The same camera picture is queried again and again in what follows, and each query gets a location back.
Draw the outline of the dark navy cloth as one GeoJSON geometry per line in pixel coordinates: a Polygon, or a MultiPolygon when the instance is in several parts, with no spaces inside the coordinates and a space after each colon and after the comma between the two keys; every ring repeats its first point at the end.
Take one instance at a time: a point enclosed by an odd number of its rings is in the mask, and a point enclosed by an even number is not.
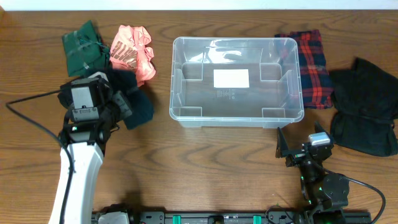
{"type": "Polygon", "coordinates": [[[154,107],[147,95],[139,89],[136,75],[128,70],[108,69],[105,72],[113,89],[113,101],[119,106],[120,120],[132,130],[153,118],[154,107]]]}

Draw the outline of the pink t-shirt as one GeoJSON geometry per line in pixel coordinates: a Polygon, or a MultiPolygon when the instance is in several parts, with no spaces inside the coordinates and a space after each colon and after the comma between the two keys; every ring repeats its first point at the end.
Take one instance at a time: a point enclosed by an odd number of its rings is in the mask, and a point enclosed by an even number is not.
{"type": "Polygon", "coordinates": [[[156,74],[151,62],[154,50],[148,46],[151,41],[152,37],[145,27],[120,25],[110,49],[112,68],[134,72],[137,85],[142,86],[156,74]]]}

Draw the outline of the black cloth bundle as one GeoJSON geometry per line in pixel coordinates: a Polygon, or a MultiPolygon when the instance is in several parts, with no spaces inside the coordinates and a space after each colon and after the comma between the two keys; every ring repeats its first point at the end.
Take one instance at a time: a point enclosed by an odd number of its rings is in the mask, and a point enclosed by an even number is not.
{"type": "Polygon", "coordinates": [[[66,108],[74,108],[74,102],[72,97],[72,81],[67,82],[60,86],[60,92],[57,95],[60,104],[66,108]]]}

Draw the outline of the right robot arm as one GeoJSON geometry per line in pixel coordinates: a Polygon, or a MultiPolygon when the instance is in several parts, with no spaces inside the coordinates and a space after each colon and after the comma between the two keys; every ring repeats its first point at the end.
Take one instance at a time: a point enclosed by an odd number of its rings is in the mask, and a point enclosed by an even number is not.
{"type": "Polygon", "coordinates": [[[300,170],[303,197],[309,202],[293,216],[294,223],[344,224],[343,207],[348,204],[349,181],[342,175],[327,171],[323,161],[332,155],[333,138],[319,123],[315,133],[300,149],[290,149],[281,128],[277,129],[276,158],[284,158],[287,167],[300,170]]]}

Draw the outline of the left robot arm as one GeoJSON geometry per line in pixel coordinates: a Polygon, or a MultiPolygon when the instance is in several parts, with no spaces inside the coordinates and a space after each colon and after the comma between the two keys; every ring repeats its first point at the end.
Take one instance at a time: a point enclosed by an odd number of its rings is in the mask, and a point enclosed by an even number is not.
{"type": "Polygon", "coordinates": [[[60,178],[49,222],[91,223],[96,180],[124,99],[103,72],[64,84],[61,92],[72,102],[58,135],[60,178]]]}

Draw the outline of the white label in container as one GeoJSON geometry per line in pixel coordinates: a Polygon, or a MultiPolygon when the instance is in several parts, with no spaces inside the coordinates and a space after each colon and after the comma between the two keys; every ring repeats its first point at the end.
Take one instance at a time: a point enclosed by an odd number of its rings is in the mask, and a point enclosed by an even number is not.
{"type": "Polygon", "coordinates": [[[215,88],[249,88],[248,69],[213,70],[215,88]]]}

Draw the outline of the clear plastic storage container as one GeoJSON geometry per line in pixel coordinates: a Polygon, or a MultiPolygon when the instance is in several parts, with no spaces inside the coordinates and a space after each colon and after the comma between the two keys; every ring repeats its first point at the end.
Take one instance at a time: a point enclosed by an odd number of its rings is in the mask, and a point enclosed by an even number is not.
{"type": "Polygon", "coordinates": [[[284,38],[178,37],[169,115],[185,128],[283,128],[305,115],[298,45],[284,38]],[[213,70],[248,69],[249,88],[215,88],[213,70]]]}

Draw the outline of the red plaid folded cloth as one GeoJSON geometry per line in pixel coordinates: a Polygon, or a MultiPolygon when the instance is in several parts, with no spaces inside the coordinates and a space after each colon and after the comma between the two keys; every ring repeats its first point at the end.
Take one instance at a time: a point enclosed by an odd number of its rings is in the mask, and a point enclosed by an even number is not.
{"type": "Polygon", "coordinates": [[[322,36],[319,30],[276,34],[276,37],[294,39],[298,45],[298,60],[302,86],[303,105],[309,109],[328,109],[333,106],[333,82],[326,69],[322,36]]]}

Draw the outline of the large black cloth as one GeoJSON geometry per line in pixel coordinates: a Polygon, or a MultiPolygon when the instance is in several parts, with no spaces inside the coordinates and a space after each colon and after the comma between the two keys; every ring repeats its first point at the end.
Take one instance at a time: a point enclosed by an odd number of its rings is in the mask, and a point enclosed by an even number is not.
{"type": "Polygon", "coordinates": [[[396,155],[397,78],[363,58],[330,78],[338,110],[330,129],[335,143],[372,156],[396,155]]]}

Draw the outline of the green folded cloth bundle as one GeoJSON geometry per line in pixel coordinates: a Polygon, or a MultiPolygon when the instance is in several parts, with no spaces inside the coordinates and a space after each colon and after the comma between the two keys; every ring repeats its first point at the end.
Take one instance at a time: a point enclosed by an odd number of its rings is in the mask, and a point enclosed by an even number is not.
{"type": "Polygon", "coordinates": [[[109,67],[110,49],[103,43],[92,21],[63,35],[62,43],[69,77],[80,77],[109,67]]]}

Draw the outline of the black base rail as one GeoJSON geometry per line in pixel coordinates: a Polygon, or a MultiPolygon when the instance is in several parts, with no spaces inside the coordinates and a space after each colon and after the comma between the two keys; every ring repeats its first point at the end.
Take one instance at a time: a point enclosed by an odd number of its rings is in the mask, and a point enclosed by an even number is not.
{"type": "Polygon", "coordinates": [[[124,205],[111,205],[91,215],[91,224],[366,224],[372,218],[368,212],[344,212],[334,210],[298,212],[286,210],[278,205],[265,212],[254,213],[170,213],[161,210],[134,211],[124,205]]]}

